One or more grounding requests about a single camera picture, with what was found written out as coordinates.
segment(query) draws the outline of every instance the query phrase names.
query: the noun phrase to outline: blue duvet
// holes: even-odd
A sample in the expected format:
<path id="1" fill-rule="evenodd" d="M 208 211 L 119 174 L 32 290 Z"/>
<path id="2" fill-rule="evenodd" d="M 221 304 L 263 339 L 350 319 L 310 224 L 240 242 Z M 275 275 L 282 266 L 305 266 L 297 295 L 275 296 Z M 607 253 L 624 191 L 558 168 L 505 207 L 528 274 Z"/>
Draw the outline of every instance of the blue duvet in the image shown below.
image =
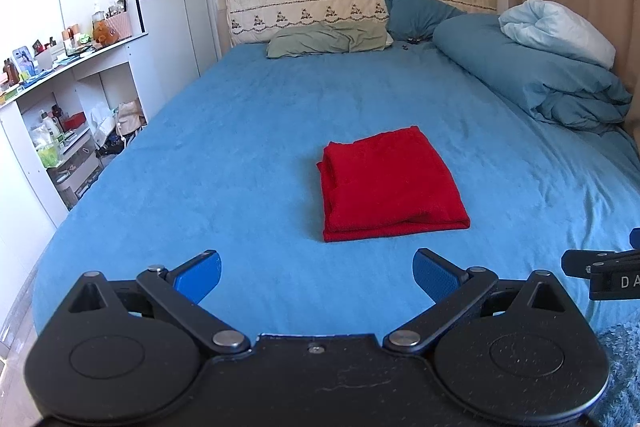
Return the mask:
<path id="1" fill-rule="evenodd" d="M 411 125 L 449 166 L 471 228 L 322 242 L 322 148 Z M 533 120 L 432 44 L 279 60 L 243 45 L 170 102 L 71 211 L 42 258 L 34 318 L 41 330 L 84 271 L 132 279 L 212 248 L 222 281 L 202 305 L 249 338 L 382 337 L 432 305 L 412 277 L 427 247 L 503 278 L 553 270 L 602 331 L 640 303 L 591 302 L 560 258 L 625 250 L 639 214 L 640 165 L 622 133 Z"/>
<path id="2" fill-rule="evenodd" d="M 625 120 L 629 110 L 631 95 L 615 74 L 520 45 L 500 31 L 495 15 L 453 17 L 437 26 L 433 41 L 536 120 L 602 133 Z"/>

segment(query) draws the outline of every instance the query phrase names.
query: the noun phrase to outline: green pillow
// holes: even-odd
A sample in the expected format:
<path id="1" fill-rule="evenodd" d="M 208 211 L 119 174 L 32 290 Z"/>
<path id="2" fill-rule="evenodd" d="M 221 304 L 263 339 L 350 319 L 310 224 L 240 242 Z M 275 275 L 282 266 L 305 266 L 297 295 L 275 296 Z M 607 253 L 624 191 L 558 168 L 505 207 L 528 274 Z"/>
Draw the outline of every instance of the green pillow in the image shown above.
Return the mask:
<path id="1" fill-rule="evenodd" d="M 284 28 L 267 47 L 267 57 L 300 57 L 321 53 L 354 53 L 383 50 L 386 28 L 376 21 L 318 22 Z"/>

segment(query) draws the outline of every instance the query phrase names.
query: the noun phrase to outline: metal screw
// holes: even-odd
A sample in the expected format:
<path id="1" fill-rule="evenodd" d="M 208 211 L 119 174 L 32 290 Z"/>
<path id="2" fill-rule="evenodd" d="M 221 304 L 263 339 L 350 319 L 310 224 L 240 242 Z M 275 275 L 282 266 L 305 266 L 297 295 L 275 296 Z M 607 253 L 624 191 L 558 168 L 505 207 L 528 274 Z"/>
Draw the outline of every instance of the metal screw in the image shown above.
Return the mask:
<path id="1" fill-rule="evenodd" d="M 389 335 L 389 342 L 394 346 L 413 347 L 420 342 L 420 335 L 411 330 L 397 330 Z"/>
<path id="2" fill-rule="evenodd" d="M 213 343 L 220 347 L 238 347 L 244 341 L 244 335 L 236 330 L 219 331 L 213 335 Z"/>

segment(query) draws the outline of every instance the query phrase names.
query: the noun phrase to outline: beige handbag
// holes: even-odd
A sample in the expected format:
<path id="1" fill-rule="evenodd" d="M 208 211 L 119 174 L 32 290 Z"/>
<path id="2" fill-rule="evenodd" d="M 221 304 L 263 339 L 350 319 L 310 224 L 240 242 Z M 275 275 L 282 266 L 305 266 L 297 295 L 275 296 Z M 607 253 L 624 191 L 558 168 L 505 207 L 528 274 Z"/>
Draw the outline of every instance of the beige handbag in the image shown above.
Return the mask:
<path id="1" fill-rule="evenodd" d="M 137 98 L 133 102 L 121 103 L 116 112 L 116 134 L 124 141 L 124 147 L 127 146 L 125 136 L 132 134 L 146 125 L 140 99 Z"/>

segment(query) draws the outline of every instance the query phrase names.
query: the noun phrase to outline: white pillow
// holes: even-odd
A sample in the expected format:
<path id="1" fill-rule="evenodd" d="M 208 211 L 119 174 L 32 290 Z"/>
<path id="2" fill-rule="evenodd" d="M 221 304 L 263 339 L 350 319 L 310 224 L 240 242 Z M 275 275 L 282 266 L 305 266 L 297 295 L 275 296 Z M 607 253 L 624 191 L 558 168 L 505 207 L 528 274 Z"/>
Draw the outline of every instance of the white pillow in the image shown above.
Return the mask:
<path id="1" fill-rule="evenodd" d="M 518 44 L 613 67 L 616 49 L 591 23 L 557 2 L 526 0 L 500 16 L 502 32 Z"/>

